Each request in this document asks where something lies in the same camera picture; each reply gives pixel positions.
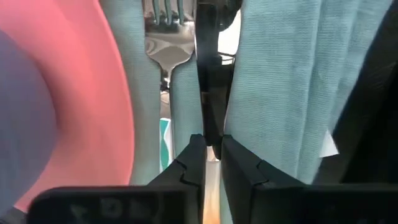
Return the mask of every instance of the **light blue cloth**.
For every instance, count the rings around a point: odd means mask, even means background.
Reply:
[[[0,216],[36,182],[56,137],[55,110],[42,75],[0,30]]]
[[[311,183],[391,0],[244,0],[226,133]],[[133,184],[159,170],[159,69],[144,53],[141,0],[101,1],[129,77],[136,124]],[[173,80],[176,150],[201,133],[194,61]],[[221,217],[231,223],[221,186]]]

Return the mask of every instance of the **fork handle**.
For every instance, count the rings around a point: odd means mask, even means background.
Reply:
[[[170,103],[171,71],[162,69],[160,79],[160,171],[163,171],[174,160],[174,140],[172,113]]]

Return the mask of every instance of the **pink plate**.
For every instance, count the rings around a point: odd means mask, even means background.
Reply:
[[[98,0],[0,1],[0,29],[40,68],[59,129],[50,162],[16,207],[26,211],[36,195],[53,187],[127,185],[134,157],[132,109]]]

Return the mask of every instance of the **teal napkin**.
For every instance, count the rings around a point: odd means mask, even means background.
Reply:
[[[326,131],[333,131],[391,0],[244,0],[226,133],[310,184]],[[159,173],[159,69],[144,53],[141,0],[101,1],[132,94],[132,184]],[[175,149],[202,133],[195,59],[172,83]],[[221,217],[231,216],[221,184]]]

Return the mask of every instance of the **metal utensil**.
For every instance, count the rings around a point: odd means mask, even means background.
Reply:
[[[160,65],[160,120],[167,122],[172,137],[172,71],[195,50],[196,0],[142,0],[142,6],[146,54]],[[175,158],[172,142],[168,145],[169,164]]]

